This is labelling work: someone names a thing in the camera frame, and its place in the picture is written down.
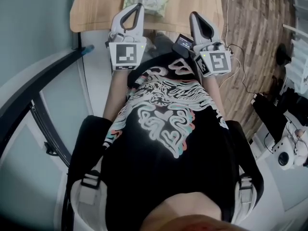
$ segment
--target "wooden table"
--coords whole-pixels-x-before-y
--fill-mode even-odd
[[[110,29],[124,0],[75,0],[70,13],[74,32]],[[213,21],[222,33],[224,27],[221,0],[169,0],[164,18],[146,15],[144,29],[190,34],[189,15],[197,11]]]

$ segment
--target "black round object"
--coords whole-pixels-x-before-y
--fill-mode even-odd
[[[285,61],[291,61],[291,58],[287,55],[287,48],[285,44],[280,44],[276,51],[276,63],[281,66]]]
[[[283,152],[278,157],[278,162],[281,166],[286,166],[289,162],[289,155],[287,152]]]

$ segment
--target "black electronic device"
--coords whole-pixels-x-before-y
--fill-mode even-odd
[[[193,47],[193,40],[188,37],[180,34],[178,39],[172,46],[172,50],[179,54],[184,59],[188,59],[190,57],[189,51]]]

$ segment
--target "heart shape on shirt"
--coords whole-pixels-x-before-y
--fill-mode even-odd
[[[173,115],[173,111],[172,110],[168,110],[166,111],[164,114],[160,113],[159,111],[155,110],[154,114],[158,117],[161,118],[162,120],[168,121],[170,116]]]

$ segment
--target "white cable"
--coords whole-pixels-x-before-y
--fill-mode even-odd
[[[231,59],[233,59],[233,58],[239,62],[240,66],[239,66],[239,68],[235,71],[235,73],[234,73],[233,75],[229,76],[228,78],[226,78],[226,79],[221,83],[221,85],[219,86],[219,89],[221,88],[221,86],[222,86],[228,79],[230,79],[231,77],[233,77],[234,75],[236,75],[236,73],[237,73],[237,72],[241,69],[241,67],[242,67],[242,64],[241,64],[241,62],[239,61],[239,59],[237,59],[236,57],[231,57]]]
[[[227,44],[227,36],[228,36],[228,23],[229,23],[229,21],[228,21],[229,1],[230,1],[230,0],[227,1],[227,15],[226,15],[226,17],[227,17],[227,24],[226,24],[226,39],[225,39],[225,41],[226,41],[226,46],[228,46],[228,44]]]

